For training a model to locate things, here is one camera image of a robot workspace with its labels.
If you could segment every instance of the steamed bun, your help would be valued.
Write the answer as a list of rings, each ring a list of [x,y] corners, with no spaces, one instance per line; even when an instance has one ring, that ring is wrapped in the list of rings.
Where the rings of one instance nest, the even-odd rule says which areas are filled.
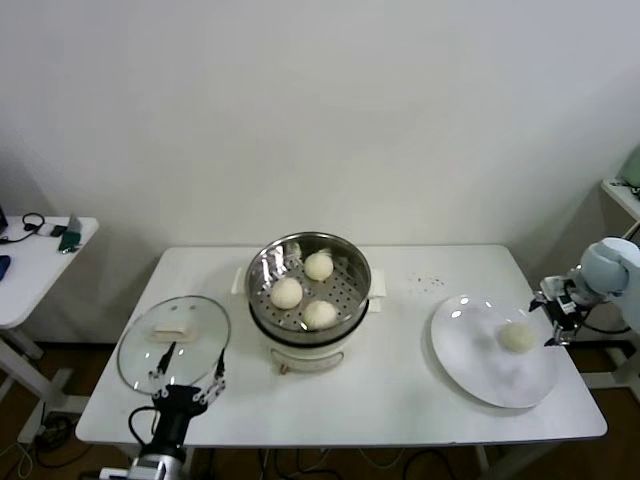
[[[511,322],[498,332],[498,341],[507,350],[526,353],[536,344],[536,334],[531,327],[522,322]]]
[[[333,260],[327,252],[316,252],[309,255],[304,262],[304,273],[311,280],[322,282],[333,273]]]
[[[337,318],[336,307],[324,300],[311,302],[302,314],[302,319],[309,330],[328,328],[336,323]]]
[[[302,300],[302,286],[295,278],[281,278],[271,289],[271,303],[274,306],[289,310]]]

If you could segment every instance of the floor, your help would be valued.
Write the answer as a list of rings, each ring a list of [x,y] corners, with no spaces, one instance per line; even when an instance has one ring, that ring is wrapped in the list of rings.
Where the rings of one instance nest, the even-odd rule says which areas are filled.
[[[48,377],[60,367],[70,367],[75,374],[68,386],[68,393],[89,395],[95,386],[104,365],[109,358],[108,350],[70,350],[49,348],[45,357],[39,362],[41,371]],[[609,360],[599,351],[575,351],[572,357],[582,371],[603,371],[611,369]],[[518,480],[596,480],[602,478],[626,479],[637,478],[640,472],[640,405],[624,390],[598,391],[594,394],[598,405],[609,424],[609,432],[603,438],[584,442],[571,442],[561,445],[551,453],[532,464],[526,471],[515,477]],[[36,399],[20,386],[14,386],[2,402],[0,411],[0,452],[5,446],[13,443],[21,425],[36,405]],[[50,454],[43,454],[43,462],[64,463],[86,449],[86,445],[77,439]],[[363,479],[382,480],[403,478],[403,468],[413,453],[420,451],[406,450],[400,461],[390,469],[379,470],[370,466],[358,450],[341,449],[331,451],[322,464],[323,469],[339,472],[343,480]],[[471,447],[456,447],[439,450],[449,462],[456,480],[471,480],[479,474],[474,451]],[[488,449],[490,460],[498,458],[508,451],[508,447],[492,447]],[[398,454],[395,449],[368,450],[369,457],[381,464],[392,461]],[[321,458],[322,452],[304,450],[299,453],[299,460],[304,468],[314,465]],[[295,472],[296,452],[281,450],[277,454],[281,472]],[[16,449],[0,456],[0,479],[17,479],[17,472],[11,471],[20,459]],[[266,479],[279,478],[274,470],[274,452],[269,452]],[[208,474],[211,461],[211,474]],[[39,480],[71,480],[97,478],[95,472],[101,467],[125,467],[128,459],[113,447],[94,446],[80,460],[69,466],[58,469],[44,469],[34,465],[30,479]],[[192,475],[195,480],[216,478],[255,479],[260,478],[260,464],[256,450],[227,449],[217,450],[213,456],[211,451],[196,452]],[[331,479],[330,474],[296,476],[295,478]],[[433,480],[450,480],[450,474],[442,458],[435,454],[426,454],[412,462],[406,476],[407,480],[429,478]]]

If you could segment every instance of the power cord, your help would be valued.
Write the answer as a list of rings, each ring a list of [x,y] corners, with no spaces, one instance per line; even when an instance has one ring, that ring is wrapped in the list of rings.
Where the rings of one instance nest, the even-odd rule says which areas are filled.
[[[276,473],[278,474],[278,476],[280,478],[283,478],[285,480],[295,480],[296,477],[302,476],[302,475],[321,475],[321,474],[327,474],[327,475],[331,475],[334,478],[337,478],[338,480],[342,480],[342,477],[340,476],[340,474],[338,472],[336,472],[335,470],[330,470],[330,469],[316,469],[316,466],[319,466],[322,462],[324,462],[326,456],[329,454],[329,451],[325,452],[324,455],[322,456],[322,458],[320,459],[320,461],[314,465],[311,468],[307,468],[302,470],[300,468],[300,450],[297,449],[296,450],[296,467],[298,468],[297,472],[293,472],[293,473],[282,473],[282,471],[280,470],[280,466],[279,466],[279,462],[278,462],[278,450],[274,450],[273,453],[273,466],[276,470]]]
[[[12,448],[17,448],[18,450],[20,450],[20,452],[22,453],[22,456],[20,457],[20,460],[18,460],[15,464],[13,464],[13,466],[9,469],[9,471],[4,476],[4,480],[7,480],[16,469],[18,469],[18,478],[20,478],[21,480],[25,480],[26,478],[29,477],[29,475],[31,475],[31,472],[33,472],[33,459],[31,458],[31,455],[29,455],[29,451],[26,448],[24,448],[22,445],[20,445],[18,442],[12,443],[8,447],[6,447],[4,450],[2,450],[0,452],[0,457],[5,455]],[[23,472],[23,465],[25,462],[28,465],[28,469],[26,472]]]
[[[389,463],[386,463],[384,465],[381,465],[379,463],[374,462],[373,460],[371,460],[365,453],[364,450],[362,450],[361,448],[358,449],[358,451],[360,452],[360,455],[362,455],[362,458],[364,458],[367,463],[369,465],[371,465],[373,468],[377,468],[378,470],[388,470],[390,468],[395,467],[398,462],[400,461],[400,459],[402,458],[402,455],[404,454],[404,448],[402,448],[400,450],[400,452],[398,453],[398,455],[396,455],[396,458],[394,458],[393,460],[391,460]]]
[[[133,417],[135,417],[140,412],[147,412],[147,411],[157,412],[158,409],[156,407],[151,407],[151,406],[138,407],[129,414],[129,420],[128,420],[129,431],[131,432],[131,435],[133,435],[133,437],[138,441],[138,443],[142,447],[144,447],[146,444],[144,440],[142,440],[140,435],[138,435],[138,432],[136,432],[136,429],[133,428]]]
[[[604,335],[621,335],[623,333],[631,331],[631,327],[629,326],[621,328],[620,330],[603,330],[602,328],[592,327],[587,323],[587,318],[589,318],[589,315],[591,315],[591,311],[587,312],[585,317],[582,319],[582,323],[579,326],[582,326],[594,332],[602,333]]]
[[[29,217],[36,217],[40,222],[39,223],[28,222],[27,220],[29,219]],[[22,225],[24,226],[24,231],[29,233],[27,233],[25,236],[21,238],[16,238],[16,239],[10,239],[7,236],[0,237],[0,245],[6,245],[8,243],[20,243],[23,240],[26,240],[27,238],[38,233],[38,230],[40,230],[40,228],[44,224],[45,224],[45,219],[41,214],[36,212],[27,213],[22,216]]]
[[[411,455],[409,457],[409,460],[407,460],[407,463],[404,464],[404,469],[402,470],[402,480],[408,480],[409,477],[407,476],[407,474],[409,473],[409,469],[411,468],[411,465],[413,465],[413,463],[418,458],[422,457],[423,455],[427,455],[427,454],[434,454],[438,458],[440,458],[442,460],[442,462],[444,463],[444,465],[447,467],[447,472],[449,473],[449,476],[451,477],[451,480],[457,480],[456,476],[453,474],[453,470],[451,468],[451,464],[449,463],[449,460],[447,460],[447,457],[445,457],[443,453],[439,452],[438,450],[434,450],[433,448],[430,448],[428,450],[421,450],[419,452],[414,453],[413,455]]]
[[[73,430],[75,428],[75,421],[65,416],[55,416],[50,418],[44,418],[46,413],[46,405],[43,404],[42,409],[42,425],[45,430],[38,435],[34,440],[35,447],[35,460],[38,466],[46,469],[58,469],[64,468],[72,463],[77,462],[84,457],[93,448],[93,445],[89,445],[78,455],[70,458],[61,463],[49,463],[42,458],[42,454],[51,453],[59,450],[65,445],[69,439],[73,436]]]
[[[631,327],[625,327],[620,330],[603,330],[601,328],[592,327],[588,325],[586,322],[582,322],[582,326],[584,328],[588,328],[589,330],[593,330],[594,332],[603,333],[605,335],[621,335],[623,333],[627,333],[631,331]]]

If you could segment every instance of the metal rim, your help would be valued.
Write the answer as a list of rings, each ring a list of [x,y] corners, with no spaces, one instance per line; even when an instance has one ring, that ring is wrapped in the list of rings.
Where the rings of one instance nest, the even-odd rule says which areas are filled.
[[[290,241],[295,241],[298,240],[300,238],[304,238],[304,237],[317,237],[317,238],[323,238],[323,239],[327,239],[327,240],[331,240],[334,242],[337,242],[339,244],[342,245],[342,247],[352,250],[354,252],[357,252],[357,254],[361,257],[362,260],[362,264],[364,266],[365,272],[367,277],[369,278],[369,283],[371,282],[371,267],[369,266],[369,262],[367,261],[366,257],[364,256],[364,254],[360,251],[360,249],[358,247],[356,247],[353,243],[351,243],[350,241],[339,237],[337,235],[333,235],[330,233],[323,233],[323,232],[316,232],[316,231],[306,231],[306,232],[298,232],[298,233],[293,233],[290,235],[286,235],[284,237],[279,238],[278,240],[275,240],[273,242],[271,242],[270,244],[266,245],[265,247],[263,247],[249,262],[249,265],[254,265],[254,263],[256,262],[256,260],[258,260],[259,258],[263,257],[264,255],[266,255],[270,250],[272,250],[275,247],[284,245],[287,242]],[[250,280],[250,270],[247,270],[247,275],[245,276],[245,292],[247,292],[247,295],[249,296],[248,301],[249,301],[249,306],[252,310],[252,318],[254,318],[255,321],[255,316],[253,314],[253,306],[252,306],[252,299],[251,299],[251,295],[250,292],[252,291],[252,285],[251,285],[251,280]],[[368,308],[368,296],[365,294],[364,298],[360,301],[360,303],[358,304],[358,307],[356,309],[354,309],[353,311],[349,312],[347,315],[345,315],[344,317],[342,317],[342,321],[340,324],[347,322],[349,320],[351,320],[354,316],[355,313],[361,313],[362,309],[365,307]],[[338,326],[340,326],[340,324],[338,325],[332,325],[330,327],[326,327],[326,328],[319,328],[317,330],[314,330],[313,332],[310,333],[320,333],[320,332],[327,332],[329,330],[332,330]],[[283,328],[280,325],[277,324],[273,324],[272,325],[278,329],[281,330],[283,332],[289,332],[290,330]]]

